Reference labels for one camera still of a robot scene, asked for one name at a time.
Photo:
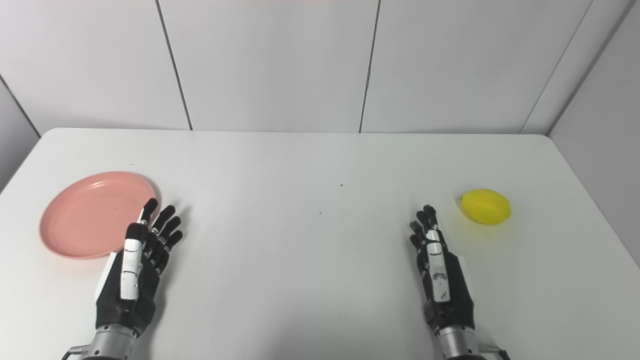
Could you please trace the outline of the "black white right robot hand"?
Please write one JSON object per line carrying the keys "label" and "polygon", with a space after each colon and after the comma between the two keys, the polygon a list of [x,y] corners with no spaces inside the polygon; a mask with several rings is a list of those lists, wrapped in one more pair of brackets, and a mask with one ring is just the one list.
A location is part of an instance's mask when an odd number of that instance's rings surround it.
{"label": "black white right robot hand", "polygon": [[427,204],[409,224],[409,241],[416,251],[416,266],[426,296],[425,321],[439,334],[446,328],[474,330],[474,303],[461,262],[450,251],[439,226],[437,211]]}

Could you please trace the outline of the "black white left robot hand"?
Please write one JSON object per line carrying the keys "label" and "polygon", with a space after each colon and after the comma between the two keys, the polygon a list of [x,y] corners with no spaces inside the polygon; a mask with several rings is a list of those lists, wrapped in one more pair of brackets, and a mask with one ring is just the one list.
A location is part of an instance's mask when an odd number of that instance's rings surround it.
{"label": "black white left robot hand", "polygon": [[156,198],[147,201],[126,228],[123,248],[107,259],[95,296],[97,330],[122,326],[139,337],[153,321],[161,276],[184,237],[176,208],[168,205],[154,218],[158,206]]}

